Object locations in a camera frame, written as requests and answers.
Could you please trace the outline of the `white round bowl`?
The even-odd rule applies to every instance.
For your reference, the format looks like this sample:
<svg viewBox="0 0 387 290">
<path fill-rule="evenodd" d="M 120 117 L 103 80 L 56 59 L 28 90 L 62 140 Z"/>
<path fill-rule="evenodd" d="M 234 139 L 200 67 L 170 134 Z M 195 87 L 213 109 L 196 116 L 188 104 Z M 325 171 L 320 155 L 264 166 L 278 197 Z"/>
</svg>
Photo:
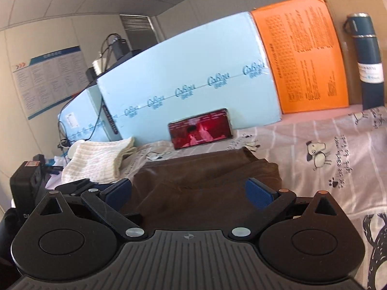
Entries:
<svg viewBox="0 0 387 290">
<path fill-rule="evenodd" d="M 71 145 L 71 147 L 68 149 L 68 152 L 67 152 L 67 157 L 71 160 L 73 157 L 74 157 L 74 154 L 76 152 L 76 150 L 79 148 L 80 145 L 82 145 L 83 143 L 85 143 L 85 140 L 84 139 L 80 139 L 78 141 L 76 141 L 75 143 L 73 143 Z"/>
</svg>

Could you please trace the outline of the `white ribbed plastic block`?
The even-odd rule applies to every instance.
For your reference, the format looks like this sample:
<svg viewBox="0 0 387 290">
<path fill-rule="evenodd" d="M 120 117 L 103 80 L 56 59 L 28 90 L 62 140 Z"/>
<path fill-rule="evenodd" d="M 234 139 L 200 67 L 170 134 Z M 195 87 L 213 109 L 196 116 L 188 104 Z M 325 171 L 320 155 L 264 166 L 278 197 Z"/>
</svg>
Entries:
<svg viewBox="0 0 387 290">
<path fill-rule="evenodd" d="M 105 63 L 104 58 L 98 58 L 92 62 L 92 66 L 95 70 L 96 75 L 100 75 L 104 72 L 104 63 Z"/>
</svg>

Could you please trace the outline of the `patterned pink bed sheet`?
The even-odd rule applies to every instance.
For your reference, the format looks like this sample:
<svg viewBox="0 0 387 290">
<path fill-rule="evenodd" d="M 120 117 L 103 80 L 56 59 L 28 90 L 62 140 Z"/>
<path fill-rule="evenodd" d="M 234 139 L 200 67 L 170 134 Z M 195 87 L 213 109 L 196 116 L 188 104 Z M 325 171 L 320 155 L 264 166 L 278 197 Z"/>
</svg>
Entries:
<svg viewBox="0 0 387 290">
<path fill-rule="evenodd" d="M 246 148 L 276 163 L 281 189 L 298 196 L 326 190 L 340 204 L 365 244 L 357 280 L 386 288 L 386 108 L 299 115 L 296 122 L 238 130 L 233 139 L 176 151 L 167 141 L 140 147 L 124 159 L 120 176 L 132 181 L 147 162 Z"/>
</svg>

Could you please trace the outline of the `large light blue box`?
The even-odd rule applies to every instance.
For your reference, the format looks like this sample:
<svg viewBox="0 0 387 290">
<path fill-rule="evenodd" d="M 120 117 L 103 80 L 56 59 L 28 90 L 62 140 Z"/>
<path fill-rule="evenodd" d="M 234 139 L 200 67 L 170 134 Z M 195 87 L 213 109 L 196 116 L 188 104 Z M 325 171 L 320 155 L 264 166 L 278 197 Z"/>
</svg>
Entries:
<svg viewBox="0 0 387 290">
<path fill-rule="evenodd" d="M 252 15 L 237 13 L 176 35 L 98 78 L 123 138 L 170 139 L 168 125 L 226 109 L 244 129 L 281 119 L 274 78 Z"/>
</svg>

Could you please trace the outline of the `blue white wall poster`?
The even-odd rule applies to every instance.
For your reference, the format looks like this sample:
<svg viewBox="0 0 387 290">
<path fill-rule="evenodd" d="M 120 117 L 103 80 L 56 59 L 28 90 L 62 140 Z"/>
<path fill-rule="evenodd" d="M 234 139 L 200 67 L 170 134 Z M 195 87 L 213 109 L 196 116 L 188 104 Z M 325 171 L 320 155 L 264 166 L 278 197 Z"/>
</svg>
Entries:
<svg viewBox="0 0 387 290">
<path fill-rule="evenodd" d="M 13 76 L 28 120 L 84 90 L 87 65 L 79 46 L 49 52 L 14 66 Z"/>
</svg>

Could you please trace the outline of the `dark blue thermos bottle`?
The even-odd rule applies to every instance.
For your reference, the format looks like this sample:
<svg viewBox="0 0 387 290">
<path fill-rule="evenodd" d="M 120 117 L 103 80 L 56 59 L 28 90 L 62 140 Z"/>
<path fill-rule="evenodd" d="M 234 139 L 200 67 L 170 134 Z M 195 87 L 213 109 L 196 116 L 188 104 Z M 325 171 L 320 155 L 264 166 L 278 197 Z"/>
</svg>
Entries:
<svg viewBox="0 0 387 290">
<path fill-rule="evenodd" d="M 384 105 L 384 71 L 377 34 L 368 13 L 347 15 L 343 25 L 349 29 L 356 51 L 363 110 Z"/>
</svg>

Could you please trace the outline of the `orange printed box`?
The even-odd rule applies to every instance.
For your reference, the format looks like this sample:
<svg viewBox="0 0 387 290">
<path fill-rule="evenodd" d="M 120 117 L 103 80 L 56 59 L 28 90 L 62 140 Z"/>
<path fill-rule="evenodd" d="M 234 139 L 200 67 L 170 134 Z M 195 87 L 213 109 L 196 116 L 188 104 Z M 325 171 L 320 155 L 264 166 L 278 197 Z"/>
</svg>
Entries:
<svg viewBox="0 0 387 290">
<path fill-rule="evenodd" d="M 325 0 L 288 0 L 251 15 L 283 113 L 349 106 L 340 44 Z"/>
</svg>

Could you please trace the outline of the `brown leather jacket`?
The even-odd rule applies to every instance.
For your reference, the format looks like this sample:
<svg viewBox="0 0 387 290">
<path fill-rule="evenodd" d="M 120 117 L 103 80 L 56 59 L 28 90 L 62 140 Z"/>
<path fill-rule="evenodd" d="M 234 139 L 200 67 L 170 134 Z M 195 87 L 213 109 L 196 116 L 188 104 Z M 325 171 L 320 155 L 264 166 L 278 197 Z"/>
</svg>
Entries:
<svg viewBox="0 0 387 290">
<path fill-rule="evenodd" d="M 256 211 L 245 194 L 249 178 L 273 190 L 282 186 L 278 165 L 246 148 L 147 162 L 121 212 L 139 213 L 148 232 L 230 231 Z"/>
</svg>

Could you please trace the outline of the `smaller light blue box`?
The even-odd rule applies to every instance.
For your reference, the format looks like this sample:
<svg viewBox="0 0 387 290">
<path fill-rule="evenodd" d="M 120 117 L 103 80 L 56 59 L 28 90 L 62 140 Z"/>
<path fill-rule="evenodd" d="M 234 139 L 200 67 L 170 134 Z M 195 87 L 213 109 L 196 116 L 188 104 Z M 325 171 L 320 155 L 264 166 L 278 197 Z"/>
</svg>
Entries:
<svg viewBox="0 0 387 290">
<path fill-rule="evenodd" d="M 80 139 L 109 142 L 122 139 L 97 85 L 84 89 L 58 115 L 60 129 L 70 143 Z"/>
</svg>

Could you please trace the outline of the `black power adapter on box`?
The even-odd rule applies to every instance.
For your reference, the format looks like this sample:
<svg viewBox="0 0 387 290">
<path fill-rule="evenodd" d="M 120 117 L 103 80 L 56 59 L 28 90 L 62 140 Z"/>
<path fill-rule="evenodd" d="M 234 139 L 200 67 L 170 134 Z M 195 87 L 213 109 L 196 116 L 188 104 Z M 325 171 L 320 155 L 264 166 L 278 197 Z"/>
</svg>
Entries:
<svg viewBox="0 0 387 290">
<path fill-rule="evenodd" d="M 120 61 L 120 59 L 132 57 L 131 49 L 129 48 L 127 41 L 123 38 L 115 38 L 112 41 L 111 47 L 117 62 Z"/>
</svg>

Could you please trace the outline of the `smartphone with red screen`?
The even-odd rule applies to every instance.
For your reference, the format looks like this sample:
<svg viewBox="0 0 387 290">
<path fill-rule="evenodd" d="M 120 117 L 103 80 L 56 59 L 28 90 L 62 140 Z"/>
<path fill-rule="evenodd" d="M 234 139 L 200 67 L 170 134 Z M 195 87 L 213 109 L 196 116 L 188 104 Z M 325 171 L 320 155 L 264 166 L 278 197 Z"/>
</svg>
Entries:
<svg viewBox="0 0 387 290">
<path fill-rule="evenodd" d="M 175 150 L 231 139 L 231 127 L 226 108 L 192 116 L 168 124 Z"/>
</svg>

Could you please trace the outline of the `cream knitted sweater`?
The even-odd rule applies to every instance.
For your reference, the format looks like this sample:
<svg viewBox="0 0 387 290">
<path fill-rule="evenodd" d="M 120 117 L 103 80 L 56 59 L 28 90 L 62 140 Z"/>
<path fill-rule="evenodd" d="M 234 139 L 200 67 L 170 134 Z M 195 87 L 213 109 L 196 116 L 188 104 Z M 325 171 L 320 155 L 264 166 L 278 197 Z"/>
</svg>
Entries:
<svg viewBox="0 0 387 290">
<path fill-rule="evenodd" d="M 123 159 L 136 152 L 134 141 L 135 139 L 131 137 L 111 142 L 81 143 L 62 171 L 62 183 L 81 179 L 97 183 L 118 181 Z"/>
</svg>

